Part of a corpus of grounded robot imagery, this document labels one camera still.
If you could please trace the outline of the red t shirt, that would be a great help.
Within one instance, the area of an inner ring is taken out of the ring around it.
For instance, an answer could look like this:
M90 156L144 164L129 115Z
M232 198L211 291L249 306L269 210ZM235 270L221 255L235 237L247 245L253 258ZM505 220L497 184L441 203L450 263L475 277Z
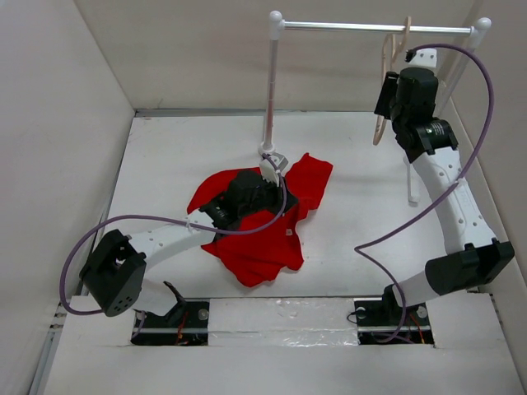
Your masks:
M187 212L206 212L213 224L229 230L228 235L216 235L202 249L219 258L239 283L246 287L274 281L284 268L301 268L301 241L296 226L310 211L319 208L333 165L305 153L285 174L285 185L299 202L288 212L274 215L261 211L240 221L231 220L224 210L224 192L228 184L242 170L223 170L210 175L197 188Z

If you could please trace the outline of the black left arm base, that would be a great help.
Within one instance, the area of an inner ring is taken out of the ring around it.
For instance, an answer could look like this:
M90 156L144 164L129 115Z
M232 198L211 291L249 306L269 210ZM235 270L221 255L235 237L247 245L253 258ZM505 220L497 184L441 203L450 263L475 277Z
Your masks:
M159 316L140 313L131 336L135 346L207 346L210 300L187 300L168 281L172 309Z

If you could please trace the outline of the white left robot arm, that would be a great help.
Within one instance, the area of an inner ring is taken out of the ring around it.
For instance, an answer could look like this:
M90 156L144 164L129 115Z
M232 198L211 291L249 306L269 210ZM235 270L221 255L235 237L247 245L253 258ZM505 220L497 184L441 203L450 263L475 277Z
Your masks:
M182 221L165 221L160 228L130 236L119 230L108 232L79 277L106 316L134 309L175 326L183 318L183 297L168 281L148 280L146 272L222 236L243 235L240 225L247 216L268 211L277 221L297 202L279 173L261 176L254 170L242 170L225 191Z

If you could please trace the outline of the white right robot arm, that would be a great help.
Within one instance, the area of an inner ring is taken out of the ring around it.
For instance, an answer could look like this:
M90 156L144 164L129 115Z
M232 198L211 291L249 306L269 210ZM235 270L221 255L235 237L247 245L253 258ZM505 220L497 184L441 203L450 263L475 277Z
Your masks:
M396 142L436 204L445 245L445 256L385 288L380 313L389 323L407 318L412 306L491 283L515 256L511 242L499 241L487 225L461 175L454 131L433 114L437 88L426 68L387 72L374 111L392 123Z

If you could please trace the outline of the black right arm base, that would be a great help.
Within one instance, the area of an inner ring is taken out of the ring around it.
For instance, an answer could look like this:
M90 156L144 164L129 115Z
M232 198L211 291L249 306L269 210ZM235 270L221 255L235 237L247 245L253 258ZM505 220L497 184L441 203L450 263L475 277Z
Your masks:
M425 303L407 307L403 324L400 324L403 310L391 292L356 298L353 303L354 310L347 315L347 320L357 326L361 346L434 344Z

